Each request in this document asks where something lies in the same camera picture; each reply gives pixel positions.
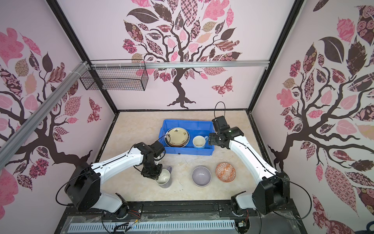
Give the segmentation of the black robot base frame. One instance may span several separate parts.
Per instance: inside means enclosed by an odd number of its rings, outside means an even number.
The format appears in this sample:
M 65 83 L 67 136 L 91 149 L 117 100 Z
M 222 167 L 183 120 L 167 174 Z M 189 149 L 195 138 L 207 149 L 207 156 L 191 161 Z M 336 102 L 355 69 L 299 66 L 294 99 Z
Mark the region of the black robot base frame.
M 307 232 L 294 203 L 266 215 L 260 214 L 255 209 L 235 211 L 229 200 L 133 201 L 129 202 L 129 207 L 128 214 L 118 219 L 102 210 L 89 209 L 78 212 L 73 206 L 69 206 L 55 233 L 65 234 L 72 223 L 187 220 L 233 220 L 237 234 L 305 234 Z

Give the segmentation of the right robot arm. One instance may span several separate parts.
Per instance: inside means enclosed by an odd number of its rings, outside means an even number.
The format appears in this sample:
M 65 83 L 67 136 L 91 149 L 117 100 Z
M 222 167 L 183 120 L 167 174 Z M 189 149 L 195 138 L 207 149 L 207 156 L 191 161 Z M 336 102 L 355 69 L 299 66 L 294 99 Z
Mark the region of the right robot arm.
M 210 133 L 208 144 L 233 151 L 254 178 L 256 188 L 253 192 L 242 192 L 232 197 L 239 210 L 255 209 L 266 215 L 289 202 L 288 175 L 270 166 L 254 150 L 239 128 Z

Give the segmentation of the cream yellow plate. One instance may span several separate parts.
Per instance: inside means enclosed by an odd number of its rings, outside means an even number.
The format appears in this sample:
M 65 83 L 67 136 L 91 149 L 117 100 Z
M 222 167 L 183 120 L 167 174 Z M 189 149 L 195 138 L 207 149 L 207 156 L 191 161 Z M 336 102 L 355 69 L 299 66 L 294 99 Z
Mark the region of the cream yellow plate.
M 190 135 L 184 128 L 175 127 L 167 131 L 165 142 L 170 147 L 184 147 L 190 141 Z

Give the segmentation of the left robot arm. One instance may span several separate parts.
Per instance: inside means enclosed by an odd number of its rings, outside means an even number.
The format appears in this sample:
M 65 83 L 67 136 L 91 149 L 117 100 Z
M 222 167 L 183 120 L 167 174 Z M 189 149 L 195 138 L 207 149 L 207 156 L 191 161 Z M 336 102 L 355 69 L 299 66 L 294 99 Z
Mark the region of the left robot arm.
M 130 150 L 99 163 L 83 163 L 73 172 L 64 191 L 79 212 L 99 209 L 124 218 L 129 212 L 128 202 L 118 193 L 108 194 L 101 186 L 124 170 L 142 165 L 141 176 L 157 180 L 162 172 L 162 164 L 157 164 L 165 153 L 162 143 L 151 145 L 144 142 L 135 144 Z

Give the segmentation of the light blue mug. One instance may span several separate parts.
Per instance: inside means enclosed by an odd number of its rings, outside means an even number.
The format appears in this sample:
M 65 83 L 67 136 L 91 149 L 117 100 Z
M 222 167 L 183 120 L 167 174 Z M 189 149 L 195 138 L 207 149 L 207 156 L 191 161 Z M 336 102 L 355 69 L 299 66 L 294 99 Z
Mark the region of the light blue mug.
M 203 149 L 208 141 L 208 136 L 195 136 L 192 140 L 193 147 L 197 149 Z

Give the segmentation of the purple mug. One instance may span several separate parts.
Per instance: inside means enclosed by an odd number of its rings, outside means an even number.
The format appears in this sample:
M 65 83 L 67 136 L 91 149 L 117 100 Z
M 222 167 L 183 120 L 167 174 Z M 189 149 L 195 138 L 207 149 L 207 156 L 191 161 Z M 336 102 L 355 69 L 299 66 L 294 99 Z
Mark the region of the purple mug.
M 163 168 L 160 176 L 155 181 L 156 184 L 162 188 L 170 187 L 172 184 L 171 172 L 172 172 L 172 167 Z

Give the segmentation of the lavender bowl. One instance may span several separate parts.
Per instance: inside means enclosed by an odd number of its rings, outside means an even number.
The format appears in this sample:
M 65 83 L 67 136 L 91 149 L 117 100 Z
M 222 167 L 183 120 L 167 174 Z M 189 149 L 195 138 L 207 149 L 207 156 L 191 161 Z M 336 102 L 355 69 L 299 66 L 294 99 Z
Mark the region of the lavender bowl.
M 192 172 L 192 181 L 198 187 L 208 186 L 211 182 L 211 172 L 204 166 L 196 167 Z

